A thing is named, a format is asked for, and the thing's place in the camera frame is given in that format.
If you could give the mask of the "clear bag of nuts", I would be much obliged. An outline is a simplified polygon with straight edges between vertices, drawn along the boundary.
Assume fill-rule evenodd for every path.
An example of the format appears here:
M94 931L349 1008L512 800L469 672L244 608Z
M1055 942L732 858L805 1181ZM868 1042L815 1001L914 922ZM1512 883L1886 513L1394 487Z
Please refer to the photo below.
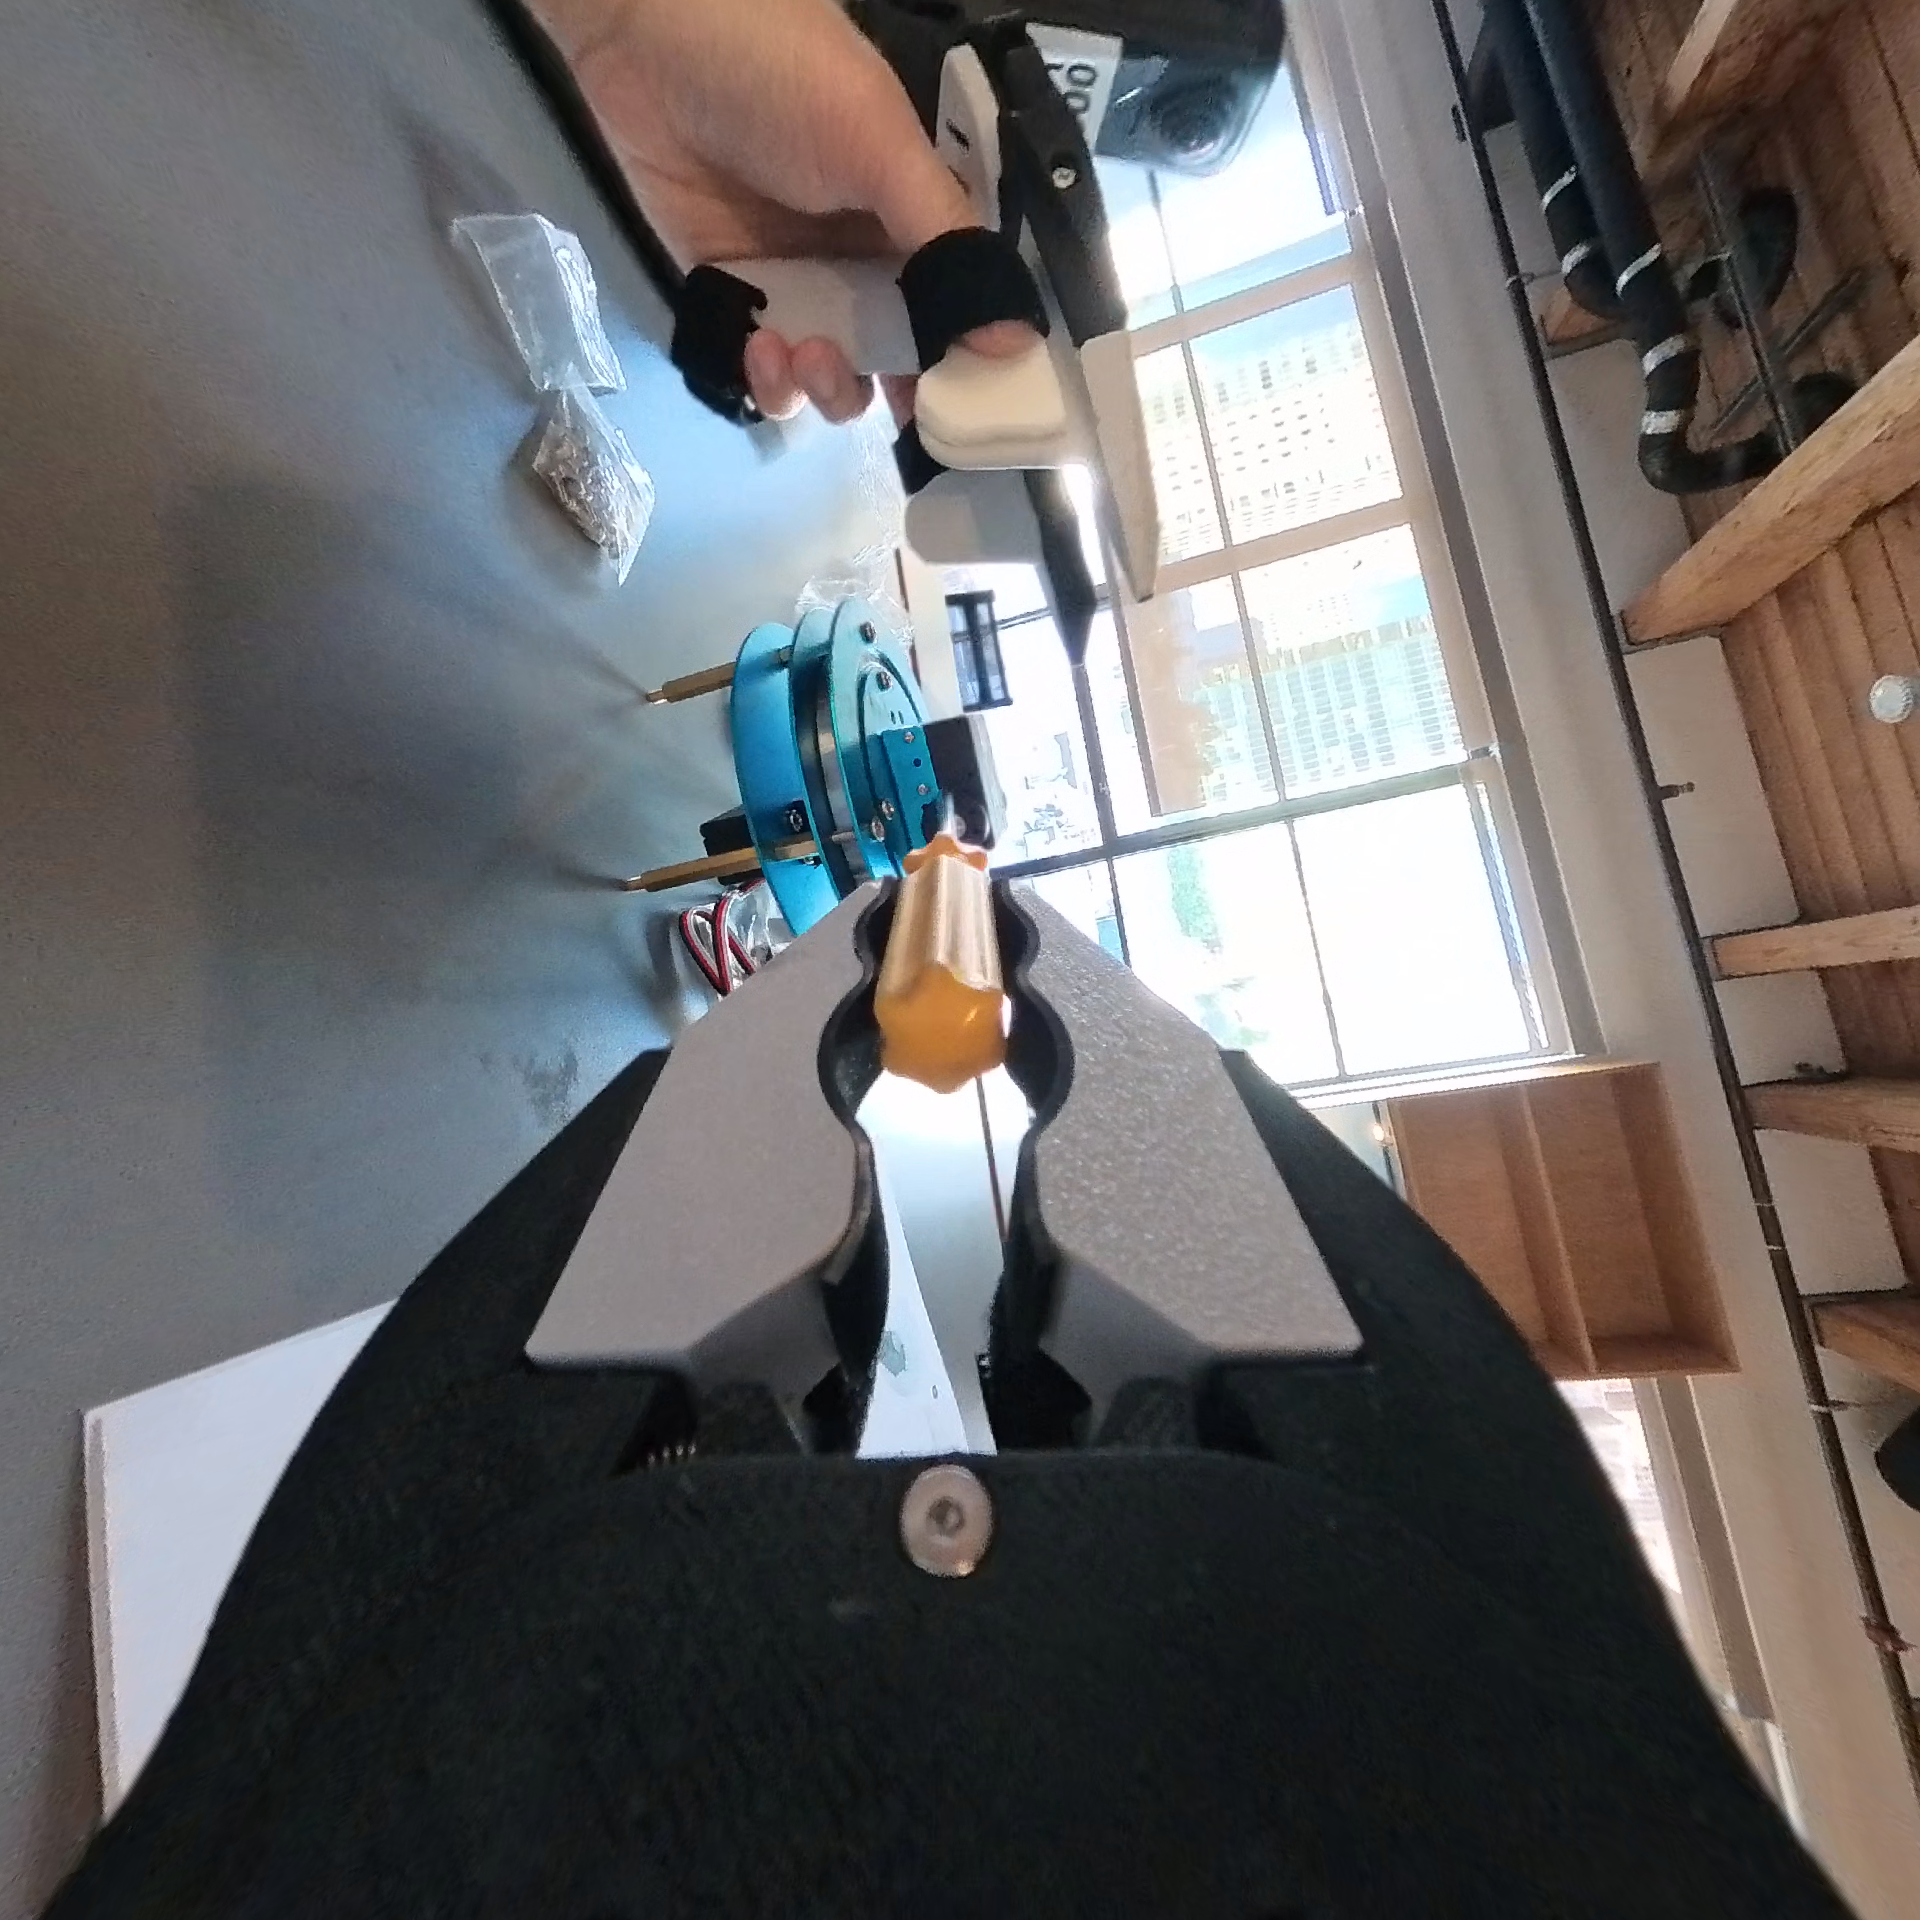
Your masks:
M449 235L490 277L536 393L621 396L627 389L579 235L539 211L457 214Z

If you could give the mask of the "black servo motor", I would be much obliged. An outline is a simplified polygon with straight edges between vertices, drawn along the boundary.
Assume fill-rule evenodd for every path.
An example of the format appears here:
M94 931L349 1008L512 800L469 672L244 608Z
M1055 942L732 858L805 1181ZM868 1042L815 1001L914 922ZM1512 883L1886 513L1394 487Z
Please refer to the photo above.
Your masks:
M914 763L903 788L909 791L921 839L926 842L946 828L963 846L992 852L1002 836L1004 800L984 720L932 720L916 728L908 757Z

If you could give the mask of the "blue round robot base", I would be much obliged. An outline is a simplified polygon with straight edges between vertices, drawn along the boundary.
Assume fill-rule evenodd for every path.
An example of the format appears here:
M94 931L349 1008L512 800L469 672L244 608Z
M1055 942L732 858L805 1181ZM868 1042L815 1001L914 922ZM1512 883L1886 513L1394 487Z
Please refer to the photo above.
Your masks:
M936 715L908 642L862 602L747 635L727 665L655 689L660 706L727 697L737 805L702 826L705 854L627 878L627 891L754 883L791 931L868 883L903 875L925 846L903 776Z

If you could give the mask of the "wooden wall shelf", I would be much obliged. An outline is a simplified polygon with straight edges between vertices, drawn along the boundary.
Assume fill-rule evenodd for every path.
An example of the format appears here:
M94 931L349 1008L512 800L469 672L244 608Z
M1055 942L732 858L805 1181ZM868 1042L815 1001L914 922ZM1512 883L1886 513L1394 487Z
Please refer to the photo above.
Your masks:
M1582 1062L1381 1104L1406 1206L1557 1381L1741 1368L1651 1062Z

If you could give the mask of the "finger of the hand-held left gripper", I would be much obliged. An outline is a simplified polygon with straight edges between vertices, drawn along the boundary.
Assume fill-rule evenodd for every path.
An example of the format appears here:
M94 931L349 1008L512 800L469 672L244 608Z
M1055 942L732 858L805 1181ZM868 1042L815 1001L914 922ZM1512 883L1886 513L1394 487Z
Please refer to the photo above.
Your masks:
M953 344L916 378L921 452L955 469L1061 466L1090 479L1105 554L1134 602L1159 594L1161 531L1134 351L1122 334L1087 345L1027 339L992 356Z
M1068 663L1090 650L1099 589L1068 469L942 469L903 503L903 543L926 564L1031 564Z

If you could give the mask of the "large paned window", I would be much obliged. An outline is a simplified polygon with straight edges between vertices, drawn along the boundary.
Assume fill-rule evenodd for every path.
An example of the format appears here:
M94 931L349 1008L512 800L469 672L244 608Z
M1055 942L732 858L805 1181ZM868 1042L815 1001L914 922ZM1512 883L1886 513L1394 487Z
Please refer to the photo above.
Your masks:
M1161 521L1090 636L1097 839L1027 854L1297 1090L1602 1053L1326 8L1210 175L1102 175Z

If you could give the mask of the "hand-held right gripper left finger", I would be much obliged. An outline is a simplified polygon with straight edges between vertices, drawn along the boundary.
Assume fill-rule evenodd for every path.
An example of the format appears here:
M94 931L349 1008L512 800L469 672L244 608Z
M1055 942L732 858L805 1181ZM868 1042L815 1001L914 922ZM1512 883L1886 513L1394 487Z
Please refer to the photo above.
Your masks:
M858 1104L879 1077L890 883L864 883L664 1053L524 1342L644 1368L695 1404L762 1387L853 1453L876 1395L889 1232Z

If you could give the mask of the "yellow handle screwdriver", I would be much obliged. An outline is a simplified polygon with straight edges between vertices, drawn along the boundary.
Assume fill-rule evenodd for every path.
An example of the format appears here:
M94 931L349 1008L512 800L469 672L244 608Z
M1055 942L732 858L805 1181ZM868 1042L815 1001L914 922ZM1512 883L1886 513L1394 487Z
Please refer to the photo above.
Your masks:
M942 798L936 833L903 854L882 945L882 1069L953 1093L1004 1063L1013 1019L989 852L966 839L953 798Z

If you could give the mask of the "clear bag of small screws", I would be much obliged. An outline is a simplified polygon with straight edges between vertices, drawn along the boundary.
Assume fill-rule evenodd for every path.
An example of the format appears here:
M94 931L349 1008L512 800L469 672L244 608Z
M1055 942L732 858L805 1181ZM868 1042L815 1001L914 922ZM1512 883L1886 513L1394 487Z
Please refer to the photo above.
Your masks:
M601 554L612 586L627 586L655 515L655 484L624 431L587 389L547 396L531 474Z

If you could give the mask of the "black chair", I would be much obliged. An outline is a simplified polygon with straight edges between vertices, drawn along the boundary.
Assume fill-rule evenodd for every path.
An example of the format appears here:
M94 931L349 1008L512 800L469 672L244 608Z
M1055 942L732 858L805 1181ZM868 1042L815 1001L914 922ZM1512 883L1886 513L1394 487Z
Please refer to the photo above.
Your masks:
M1002 665L994 594L982 589L953 590L942 608L958 706L966 713L1007 710L1014 697Z

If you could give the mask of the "black insulated pipe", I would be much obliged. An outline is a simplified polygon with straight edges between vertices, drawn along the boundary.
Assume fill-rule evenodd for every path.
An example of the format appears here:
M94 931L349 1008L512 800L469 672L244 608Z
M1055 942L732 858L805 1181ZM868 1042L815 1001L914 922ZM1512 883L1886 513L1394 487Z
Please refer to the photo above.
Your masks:
M1548 240L1548 214L1540 211L1540 188L1550 180L1540 160L1550 160L1550 145L1545 136L1545 83L1537 66L1525 4L1478 4L1466 62L1466 110L1471 131L1483 136L1512 128L1507 148L1519 160L1512 163L1506 202L1521 241L1521 274L1531 280L1557 274L1557 250Z
M1667 496L1758 479L1784 457L1776 425L1742 441L1691 443L1702 374L1691 314L1710 304L1741 327L1741 280L1755 314L1771 306L1796 266L1796 199L1750 188L1731 244L1679 277L1569 4L1485 4L1483 38L1497 58L1565 290L1592 319L1618 324L1639 353L1642 479Z

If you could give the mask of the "printed instruction sheet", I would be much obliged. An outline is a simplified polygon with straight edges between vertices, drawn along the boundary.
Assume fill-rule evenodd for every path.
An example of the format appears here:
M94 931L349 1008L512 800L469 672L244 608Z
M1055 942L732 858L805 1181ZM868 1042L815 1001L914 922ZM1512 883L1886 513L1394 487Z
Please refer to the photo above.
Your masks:
M81 1414L105 1817L153 1755L293 1449L389 1302Z

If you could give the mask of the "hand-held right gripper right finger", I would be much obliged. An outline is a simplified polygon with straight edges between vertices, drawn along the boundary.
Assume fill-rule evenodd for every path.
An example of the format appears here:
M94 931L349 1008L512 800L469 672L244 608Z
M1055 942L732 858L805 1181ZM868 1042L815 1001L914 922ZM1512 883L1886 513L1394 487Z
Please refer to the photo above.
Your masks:
M1358 1326L1210 1034L992 885L1027 1104L980 1356L994 1449L1087 1443L1138 1385L1349 1362Z

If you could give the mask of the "person's left hand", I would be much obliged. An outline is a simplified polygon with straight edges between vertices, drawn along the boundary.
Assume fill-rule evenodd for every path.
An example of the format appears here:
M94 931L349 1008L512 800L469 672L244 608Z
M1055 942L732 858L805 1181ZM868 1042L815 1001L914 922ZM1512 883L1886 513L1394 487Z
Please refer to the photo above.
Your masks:
M958 180L834 4L528 4L679 269L908 258Z

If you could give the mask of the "grey desk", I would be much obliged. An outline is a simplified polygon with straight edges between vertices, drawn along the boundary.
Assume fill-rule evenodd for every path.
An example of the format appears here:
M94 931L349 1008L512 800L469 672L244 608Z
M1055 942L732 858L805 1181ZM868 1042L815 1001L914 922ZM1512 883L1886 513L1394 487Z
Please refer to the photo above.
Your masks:
M531 474L469 211L579 235L655 484ZM752 258L699 269L740 269ZM524 1342L664 1047L621 858L717 811L671 677L855 538L871 393L693 294L528 4L2 4L2 1916L616 1915L555 1601L709 1404ZM389 1302L100 1821L78 1414Z

